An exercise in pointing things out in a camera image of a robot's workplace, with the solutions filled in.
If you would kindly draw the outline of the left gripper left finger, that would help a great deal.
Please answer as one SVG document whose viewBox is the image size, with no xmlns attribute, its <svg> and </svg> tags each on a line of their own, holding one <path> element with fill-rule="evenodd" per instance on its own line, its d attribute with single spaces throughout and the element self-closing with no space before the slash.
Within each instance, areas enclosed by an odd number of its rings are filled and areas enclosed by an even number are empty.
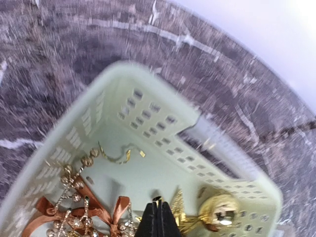
<svg viewBox="0 0 316 237">
<path fill-rule="evenodd" d="M 135 237 L 157 236 L 157 204 L 148 203 L 143 212 L 142 220 L 137 228 Z"/>
</svg>

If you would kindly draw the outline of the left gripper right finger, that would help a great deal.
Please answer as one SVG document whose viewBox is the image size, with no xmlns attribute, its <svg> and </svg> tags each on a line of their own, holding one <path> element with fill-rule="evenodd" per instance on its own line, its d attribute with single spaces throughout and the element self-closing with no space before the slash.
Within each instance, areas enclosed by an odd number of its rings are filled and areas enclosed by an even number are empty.
<svg viewBox="0 0 316 237">
<path fill-rule="evenodd" d="M 158 201 L 157 206 L 157 236 L 181 237 L 169 204 L 161 200 Z"/>
</svg>

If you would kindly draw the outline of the beige plastic basket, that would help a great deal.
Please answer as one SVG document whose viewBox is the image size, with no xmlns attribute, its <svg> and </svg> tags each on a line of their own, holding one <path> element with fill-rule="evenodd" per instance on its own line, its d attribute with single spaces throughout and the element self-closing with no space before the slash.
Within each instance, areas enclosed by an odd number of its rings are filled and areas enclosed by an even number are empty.
<svg viewBox="0 0 316 237">
<path fill-rule="evenodd" d="M 280 217 L 282 194 L 274 182 L 216 124 L 195 111 L 173 88 L 137 64 L 114 63 L 50 131 L 29 159 L 0 209 L 3 237 L 47 237 L 54 218 L 46 214 L 64 189 L 64 166 L 74 172 L 80 158 L 101 147 L 80 177 L 113 215 L 120 196 L 131 201 L 136 230 L 148 203 L 172 202 L 181 188 L 187 216 L 220 194 L 239 202 L 233 226 L 212 232 L 201 223 L 185 237 L 271 237 Z"/>
</svg>

